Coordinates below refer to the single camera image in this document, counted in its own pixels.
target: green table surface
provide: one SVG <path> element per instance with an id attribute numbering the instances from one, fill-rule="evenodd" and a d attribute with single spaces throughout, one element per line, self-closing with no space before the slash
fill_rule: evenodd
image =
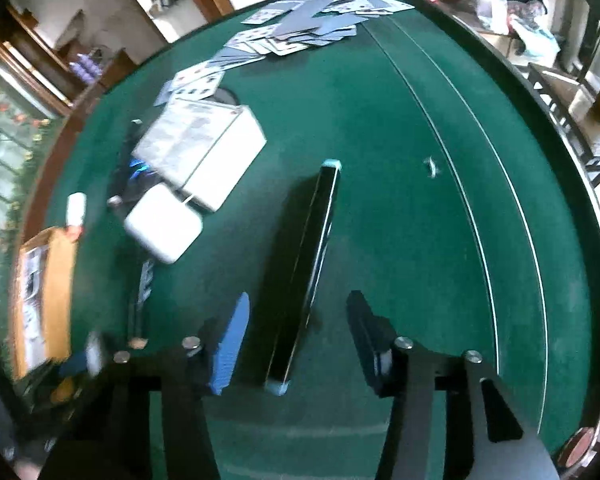
<path id="1" fill-rule="evenodd" d="M 416 9 L 369 19 L 354 38 L 270 55 L 222 81 L 267 144 L 179 261 L 157 267 L 144 352 L 179 344 L 249 293 L 234 382 L 205 400 L 223 478 L 374 476 L 391 401 L 364 382 L 344 315 L 353 289 L 430 349 L 479 350 L 550 452 L 600 407 L 600 230 L 582 181 L 504 62 L 427 2 L 409 1 Z M 102 99 L 80 134 L 46 216 L 62 225 L 66 197 L 87 194 L 74 351 L 94 329 L 125 341 L 134 242 L 106 199 L 129 122 L 155 119 L 164 81 L 248 28 L 240 20 L 252 10 L 161 51 Z M 330 244 L 292 384 L 274 397 L 261 389 L 263 371 L 325 158 L 343 165 Z M 444 431 L 439 416 L 432 478 Z"/>

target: white rounded square object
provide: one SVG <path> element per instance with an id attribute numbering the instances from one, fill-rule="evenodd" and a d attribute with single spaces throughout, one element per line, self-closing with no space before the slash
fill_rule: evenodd
<path id="1" fill-rule="evenodd" d="M 155 258 L 172 264 L 202 232 L 202 216 L 157 184 L 125 218 L 125 229 Z"/>

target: table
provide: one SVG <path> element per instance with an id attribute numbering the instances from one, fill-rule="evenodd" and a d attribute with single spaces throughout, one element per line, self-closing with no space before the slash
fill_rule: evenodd
<path id="1" fill-rule="evenodd" d="M 224 478 L 374 476 L 390 400 L 363 381 L 344 311 L 353 289 L 399 333 L 440 352 L 476 349 L 497 365 L 550 452 L 598 421 L 600 212 L 586 177 L 499 54 L 433 4 L 406 1 L 416 9 L 368 20 L 355 38 L 269 56 L 222 82 L 268 143 L 192 247 L 155 270 L 144 352 L 179 344 L 249 293 L 234 382 L 205 401 Z M 77 139 L 46 212 L 46 224 L 62 224 L 66 197 L 87 194 L 75 350 L 96 328 L 125 341 L 134 242 L 107 210 L 106 189 L 130 121 L 155 119 L 164 81 L 208 59 L 254 8 L 145 62 Z M 330 246 L 294 380 L 273 397 L 260 384 L 325 158 L 343 164 Z M 432 478 L 444 431 L 437 420 Z M 158 434 L 156 458 L 160 446 Z"/>

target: open box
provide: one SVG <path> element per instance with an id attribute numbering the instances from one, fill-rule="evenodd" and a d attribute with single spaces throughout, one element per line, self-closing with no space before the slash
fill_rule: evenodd
<path id="1" fill-rule="evenodd" d="M 45 360 L 63 361 L 71 353 L 71 291 L 77 243 L 65 230 L 43 230 L 20 247 L 11 298 L 13 376 L 23 378 Z M 32 254 L 40 258 L 32 272 Z M 32 304 L 36 301 L 36 319 Z"/>

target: poker table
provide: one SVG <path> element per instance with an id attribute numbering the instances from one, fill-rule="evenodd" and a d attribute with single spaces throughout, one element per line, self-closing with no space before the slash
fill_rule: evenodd
<path id="1" fill-rule="evenodd" d="M 267 144 L 185 254 L 155 269 L 141 352 L 180 344 L 250 295 L 232 385 L 205 399 L 223 478 L 375 475 L 391 400 L 363 379 L 346 321 L 352 290 L 431 350 L 481 352 L 550 453 L 598 423 L 600 210 L 587 178 L 513 67 L 434 4 L 404 1 L 415 8 L 369 19 L 353 38 L 270 55 L 222 80 L 251 107 Z M 106 201 L 129 123 L 157 118 L 163 83 L 211 57 L 261 5 L 160 51 L 88 119 L 46 212 L 47 225 L 62 225 L 66 197 L 87 195 L 74 351 L 90 330 L 120 348 L 126 341 L 136 246 Z M 333 228 L 291 385 L 276 397 L 262 389 L 264 371 L 326 158 L 342 162 Z M 438 412 L 443 403 L 436 398 Z M 159 470 L 157 402 L 152 414 Z M 443 467 L 442 419 L 432 478 Z"/>

